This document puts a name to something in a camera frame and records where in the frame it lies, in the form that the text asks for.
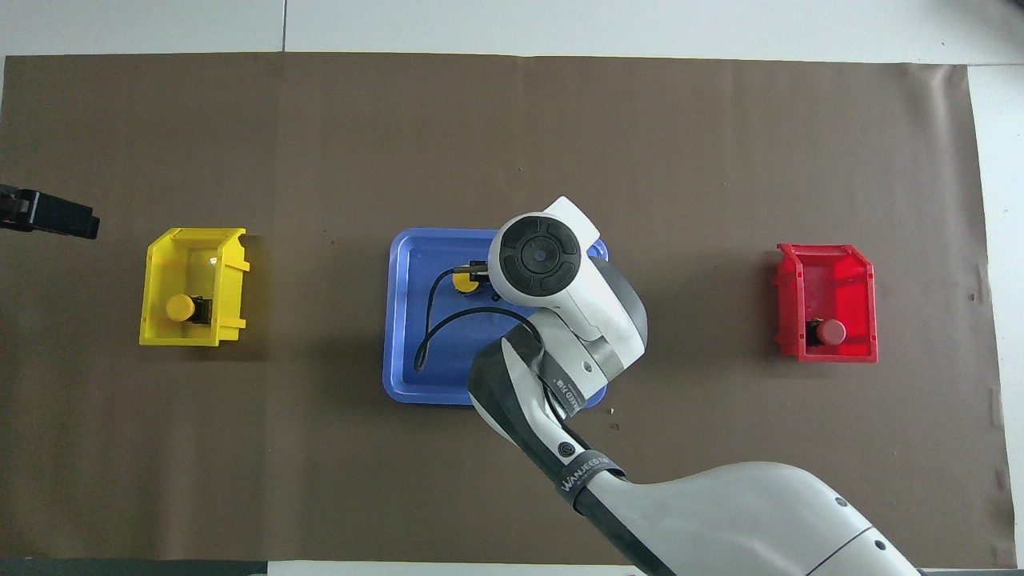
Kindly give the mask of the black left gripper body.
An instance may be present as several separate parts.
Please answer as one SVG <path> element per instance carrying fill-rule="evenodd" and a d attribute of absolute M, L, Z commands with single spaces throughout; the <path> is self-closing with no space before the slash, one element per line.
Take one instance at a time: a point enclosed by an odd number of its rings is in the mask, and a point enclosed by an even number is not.
<path fill-rule="evenodd" d="M 1 227 L 15 232 L 34 232 L 32 214 L 36 201 L 36 190 L 1 186 Z"/>

